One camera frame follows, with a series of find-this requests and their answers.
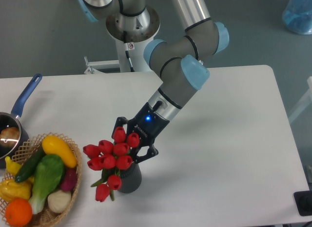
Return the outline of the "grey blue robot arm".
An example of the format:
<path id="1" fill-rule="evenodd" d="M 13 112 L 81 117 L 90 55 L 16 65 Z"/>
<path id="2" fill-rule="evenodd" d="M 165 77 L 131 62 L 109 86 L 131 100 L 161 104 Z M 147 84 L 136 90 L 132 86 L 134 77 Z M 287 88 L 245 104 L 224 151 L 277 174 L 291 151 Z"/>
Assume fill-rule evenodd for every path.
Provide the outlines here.
<path id="1" fill-rule="evenodd" d="M 229 44 L 227 28 L 212 21 L 204 0 L 172 0 L 185 35 L 175 43 L 156 39 L 160 28 L 157 12 L 146 0 L 78 0 L 91 21 L 105 20 L 115 40 L 118 60 L 87 63 L 88 68 L 119 67 L 121 72 L 153 71 L 162 85 L 132 118 L 119 117 L 116 126 L 137 133 L 140 143 L 132 147 L 135 163 L 158 154 L 154 141 L 209 78 L 204 57 Z"/>

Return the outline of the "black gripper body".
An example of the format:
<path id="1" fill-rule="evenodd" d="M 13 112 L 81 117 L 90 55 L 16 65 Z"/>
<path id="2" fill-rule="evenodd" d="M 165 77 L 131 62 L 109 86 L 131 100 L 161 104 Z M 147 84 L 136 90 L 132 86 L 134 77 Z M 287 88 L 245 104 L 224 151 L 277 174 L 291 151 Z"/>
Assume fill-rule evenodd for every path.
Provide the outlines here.
<path id="1" fill-rule="evenodd" d="M 128 134 L 137 133 L 141 138 L 140 145 L 151 145 L 154 143 L 156 137 L 169 124 L 169 120 L 164 119 L 157 114 L 162 106 L 162 102 L 156 102 L 151 107 L 146 103 L 142 109 L 128 121 Z"/>

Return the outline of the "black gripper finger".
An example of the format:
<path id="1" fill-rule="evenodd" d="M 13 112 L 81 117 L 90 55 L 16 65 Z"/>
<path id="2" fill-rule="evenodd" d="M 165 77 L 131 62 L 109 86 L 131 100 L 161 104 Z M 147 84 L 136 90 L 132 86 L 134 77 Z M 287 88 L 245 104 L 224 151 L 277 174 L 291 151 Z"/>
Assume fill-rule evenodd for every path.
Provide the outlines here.
<path id="1" fill-rule="evenodd" d="M 118 117 L 112 132 L 112 139 L 126 140 L 127 137 L 133 132 L 133 119 L 125 117 Z"/>
<path id="2" fill-rule="evenodd" d="M 158 155 L 158 150 L 154 146 L 155 139 L 142 140 L 138 146 L 133 147 L 130 151 L 130 156 L 134 163 L 139 164 L 143 161 L 151 159 Z M 144 150 L 145 154 L 139 155 L 141 150 Z"/>

